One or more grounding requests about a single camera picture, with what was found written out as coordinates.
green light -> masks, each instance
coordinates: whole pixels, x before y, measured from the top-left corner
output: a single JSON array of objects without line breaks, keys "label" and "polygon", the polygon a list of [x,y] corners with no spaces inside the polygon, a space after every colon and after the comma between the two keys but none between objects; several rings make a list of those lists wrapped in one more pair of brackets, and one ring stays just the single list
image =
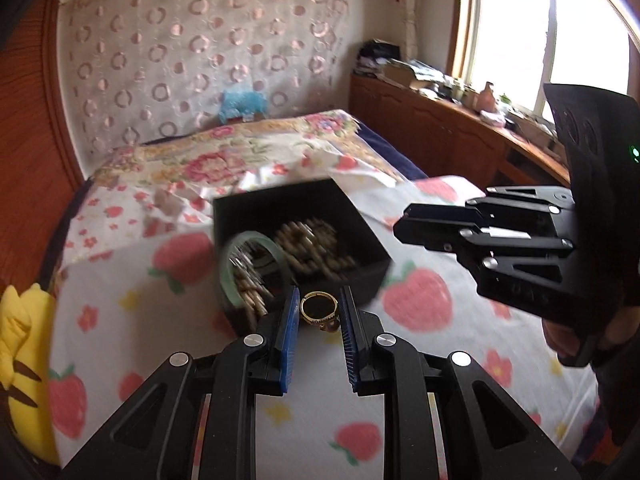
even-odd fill
[{"label": "green light", "polygon": [[635,146],[629,146],[629,155],[631,155],[631,159],[636,163],[640,164],[640,150],[638,150]]}]

human hand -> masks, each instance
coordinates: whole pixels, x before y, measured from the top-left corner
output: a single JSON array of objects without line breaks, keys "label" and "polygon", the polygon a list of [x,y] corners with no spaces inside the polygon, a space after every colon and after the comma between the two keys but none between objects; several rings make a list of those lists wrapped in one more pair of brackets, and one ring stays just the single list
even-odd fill
[{"label": "human hand", "polygon": [[[629,341],[640,327],[640,307],[624,306],[618,310],[607,325],[605,333],[598,342],[599,350],[611,350],[613,347]],[[580,349],[580,340],[571,328],[542,320],[542,332],[549,348],[558,352],[558,357],[576,356]]]}]

green bangle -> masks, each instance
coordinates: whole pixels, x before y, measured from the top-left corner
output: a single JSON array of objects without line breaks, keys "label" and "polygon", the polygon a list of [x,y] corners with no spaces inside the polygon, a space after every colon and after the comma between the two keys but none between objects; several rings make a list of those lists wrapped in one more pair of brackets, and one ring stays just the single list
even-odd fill
[{"label": "green bangle", "polygon": [[238,250],[242,245],[247,242],[251,242],[255,245],[262,247],[267,251],[275,260],[278,268],[280,269],[280,276],[282,277],[282,287],[289,285],[292,280],[291,270],[287,264],[287,260],[275,242],[269,237],[257,232],[257,231],[245,231],[233,237],[222,250],[222,259],[220,260],[220,286],[222,292],[226,296],[228,302],[233,308],[244,308],[244,300],[238,292],[238,286],[234,279],[234,265],[231,263],[231,255]]}]

gold ring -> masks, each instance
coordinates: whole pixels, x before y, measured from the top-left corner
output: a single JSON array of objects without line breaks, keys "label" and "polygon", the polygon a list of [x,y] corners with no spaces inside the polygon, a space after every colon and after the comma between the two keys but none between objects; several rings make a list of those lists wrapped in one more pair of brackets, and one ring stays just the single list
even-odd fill
[{"label": "gold ring", "polygon": [[[334,302],[334,311],[328,316],[321,317],[320,319],[316,319],[314,317],[309,317],[305,312],[305,301],[309,298],[314,298],[316,296],[322,296],[323,298],[327,298]],[[315,290],[313,292],[308,293],[302,301],[300,302],[300,315],[302,319],[304,319],[309,325],[317,326],[320,330],[329,330],[330,332],[335,332],[338,330],[339,321],[338,321],[338,300],[336,300],[331,294],[328,292],[322,292],[320,290]]]}]

wooden headboard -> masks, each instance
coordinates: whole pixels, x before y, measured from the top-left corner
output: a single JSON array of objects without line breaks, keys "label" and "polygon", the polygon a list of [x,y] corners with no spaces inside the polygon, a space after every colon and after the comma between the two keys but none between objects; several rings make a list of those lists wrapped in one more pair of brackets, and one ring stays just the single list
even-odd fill
[{"label": "wooden headboard", "polygon": [[0,293],[38,275],[82,175],[60,101],[58,0],[34,0],[0,52]]}]

